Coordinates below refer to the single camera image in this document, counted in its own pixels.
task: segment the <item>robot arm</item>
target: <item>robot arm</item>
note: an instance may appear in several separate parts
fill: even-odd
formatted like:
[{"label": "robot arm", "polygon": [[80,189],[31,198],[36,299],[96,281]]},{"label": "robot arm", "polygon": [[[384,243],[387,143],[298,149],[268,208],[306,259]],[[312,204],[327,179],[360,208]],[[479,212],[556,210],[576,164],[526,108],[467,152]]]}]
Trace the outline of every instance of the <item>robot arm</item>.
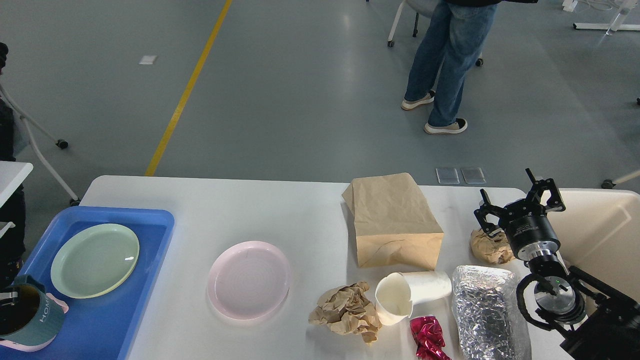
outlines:
[{"label": "robot arm", "polygon": [[[560,241],[547,218],[547,212],[565,210],[560,191],[553,179],[536,180],[529,169],[526,172],[532,183],[526,198],[501,208],[491,204],[486,191],[480,190],[483,201],[474,211],[489,237],[504,231],[514,256],[531,271],[516,292],[523,317],[541,329],[560,332],[565,338],[561,347],[574,359],[640,359],[640,306],[575,266],[565,269],[556,256]],[[550,197],[542,204],[545,191]],[[496,216],[498,224],[487,221],[487,215]],[[535,312],[545,322],[535,320],[525,305],[524,290],[532,282],[536,283]],[[575,329],[574,325],[586,317],[585,296],[595,300],[598,310]]]}]

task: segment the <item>white bin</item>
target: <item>white bin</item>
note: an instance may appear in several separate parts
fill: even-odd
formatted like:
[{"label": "white bin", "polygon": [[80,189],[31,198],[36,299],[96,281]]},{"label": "white bin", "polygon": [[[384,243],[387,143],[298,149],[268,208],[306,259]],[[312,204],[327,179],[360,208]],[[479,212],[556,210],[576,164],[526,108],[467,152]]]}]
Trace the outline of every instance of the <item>white bin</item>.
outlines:
[{"label": "white bin", "polygon": [[566,210],[548,218],[563,259],[640,301],[640,195],[571,188],[560,194]]}]

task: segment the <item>white paper cup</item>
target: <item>white paper cup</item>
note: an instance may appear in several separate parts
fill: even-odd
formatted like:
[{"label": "white paper cup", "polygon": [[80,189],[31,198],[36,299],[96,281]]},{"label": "white paper cup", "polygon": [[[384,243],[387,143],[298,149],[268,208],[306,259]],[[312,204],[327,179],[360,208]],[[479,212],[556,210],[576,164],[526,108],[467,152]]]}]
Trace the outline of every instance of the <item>white paper cup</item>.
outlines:
[{"label": "white paper cup", "polygon": [[402,274],[394,272],[378,283],[375,303],[382,325],[394,325],[411,315],[411,289]]},{"label": "white paper cup", "polygon": [[414,304],[441,299],[451,295],[451,279],[445,272],[401,272]]},{"label": "white paper cup", "polygon": [[451,294],[451,280],[445,272],[394,272],[376,287],[376,312],[383,325],[394,325],[411,316],[413,305]]}]

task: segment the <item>crumpled brown paper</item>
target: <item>crumpled brown paper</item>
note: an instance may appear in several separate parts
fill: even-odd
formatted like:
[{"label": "crumpled brown paper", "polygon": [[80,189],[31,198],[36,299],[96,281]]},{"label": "crumpled brown paper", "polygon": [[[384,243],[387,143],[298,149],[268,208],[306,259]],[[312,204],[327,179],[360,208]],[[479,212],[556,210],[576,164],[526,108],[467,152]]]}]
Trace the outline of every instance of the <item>crumpled brown paper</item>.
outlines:
[{"label": "crumpled brown paper", "polygon": [[354,179],[342,198],[354,218],[359,267],[435,269],[444,233],[411,175]]},{"label": "crumpled brown paper", "polygon": [[309,323],[327,325],[340,335],[361,334],[366,343],[376,341],[382,324],[374,304],[364,295],[368,289],[367,282],[358,281],[325,292],[309,315]]},{"label": "crumpled brown paper", "polygon": [[474,256],[489,264],[504,264],[515,259],[504,233],[490,238],[482,229],[473,230],[470,244]]}]

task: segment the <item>paper bag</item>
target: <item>paper bag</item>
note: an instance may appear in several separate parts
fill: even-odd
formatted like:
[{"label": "paper bag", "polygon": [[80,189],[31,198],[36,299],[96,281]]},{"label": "paper bag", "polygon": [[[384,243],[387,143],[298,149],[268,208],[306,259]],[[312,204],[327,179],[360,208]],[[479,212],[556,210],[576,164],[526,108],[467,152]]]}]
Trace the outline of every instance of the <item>paper bag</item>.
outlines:
[{"label": "paper bag", "polygon": [[435,269],[444,234],[411,175],[354,179],[342,198],[354,218],[359,267]]}]

